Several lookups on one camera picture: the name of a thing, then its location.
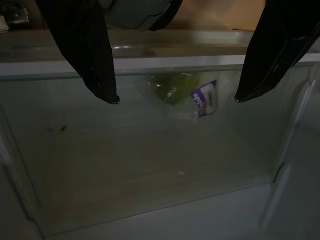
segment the plastic wrap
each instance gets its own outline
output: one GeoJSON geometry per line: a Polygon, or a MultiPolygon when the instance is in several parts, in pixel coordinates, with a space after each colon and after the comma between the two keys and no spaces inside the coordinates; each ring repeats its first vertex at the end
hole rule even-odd
{"type": "Polygon", "coordinates": [[[159,73],[151,76],[142,94],[177,125],[222,110],[234,101],[241,71],[159,73]]]}

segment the label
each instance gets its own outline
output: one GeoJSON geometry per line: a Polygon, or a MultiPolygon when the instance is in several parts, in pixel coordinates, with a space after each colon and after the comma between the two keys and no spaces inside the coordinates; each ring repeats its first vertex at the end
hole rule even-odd
{"type": "Polygon", "coordinates": [[[207,83],[193,91],[191,97],[199,107],[199,117],[213,114],[217,108],[217,80],[207,83]]]}

